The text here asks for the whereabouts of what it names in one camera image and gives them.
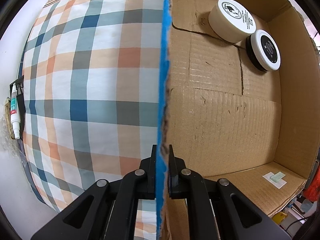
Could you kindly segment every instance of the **plaid pillow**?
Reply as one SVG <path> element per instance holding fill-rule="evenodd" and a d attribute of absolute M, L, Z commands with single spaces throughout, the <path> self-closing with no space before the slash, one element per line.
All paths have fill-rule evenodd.
<path fill-rule="evenodd" d="M 49 0 L 36 20 L 23 60 L 23 141 L 55 210 L 150 156 L 162 12 L 163 0 Z M 135 235 L 155 239 L 155 202 L 139 208 Z"/>

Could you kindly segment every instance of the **white wall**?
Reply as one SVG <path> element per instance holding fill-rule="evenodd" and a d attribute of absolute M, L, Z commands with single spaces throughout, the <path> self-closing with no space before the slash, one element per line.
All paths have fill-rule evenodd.
<path fill-rule="evenodd" d="M 1 107 L 9 96 L 9 84 L 16 79 L 28 34 L 46 2 L 47 0 L 29 0 L 0 40 Z M 57 213 L 36 198 L 18 157 L 12 157 L 8 152 L 1 150 L 0 171 L 1 207 L 20 237 L 23 240 L 29 240 Z"/>

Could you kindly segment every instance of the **white round container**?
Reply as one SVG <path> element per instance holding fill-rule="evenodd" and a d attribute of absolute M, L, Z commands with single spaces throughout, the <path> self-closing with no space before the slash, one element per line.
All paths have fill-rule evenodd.
<path fill-rule="evenodd" d="M 264 30 L 256 30 L 246 38 L 246 51 L 256 68 L 262 71 L 274 71 L 280 67 L 280 52 L 276 42 Z"/>
<path fill-rule="evenodd" d="M 208 20 L 217 35 L 232 43 L 242 41 L 256 31 L 252 15 L 234 0 L 218 0 Z"/>

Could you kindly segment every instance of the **green tape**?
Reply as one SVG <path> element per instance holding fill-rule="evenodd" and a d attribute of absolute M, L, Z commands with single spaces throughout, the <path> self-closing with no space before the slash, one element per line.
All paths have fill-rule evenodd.
<path fill-rule="evenodd" d="M 272 181 L 274 181 L 275 183 L 277 183 L 280 179 L 282 179 L 285 176 L 285 174 L 283 174 L 282 172 L 278 172 L 277 174 L 273 175 L 270 177 L 270 179 Z"/>

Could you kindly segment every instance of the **cardboard box wall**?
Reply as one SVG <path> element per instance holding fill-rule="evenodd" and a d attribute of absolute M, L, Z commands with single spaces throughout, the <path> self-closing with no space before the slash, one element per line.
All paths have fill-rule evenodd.
<path fill-rule="evenodd" d="M 207 179 L 229 179 L 272 216 L 299 193 L 320 138 L 319 53 L 288 0 L 236 0 L 269 32 L 279 71 L 262 73 L 244 42 L 212 30 L 217 0 L 172 0 L 170 122 L 175 156 Z M 280 189 L 262 176 L 281 171 Z M 184 200 L 168 200 L 172 239 L 188 238 Z"/>

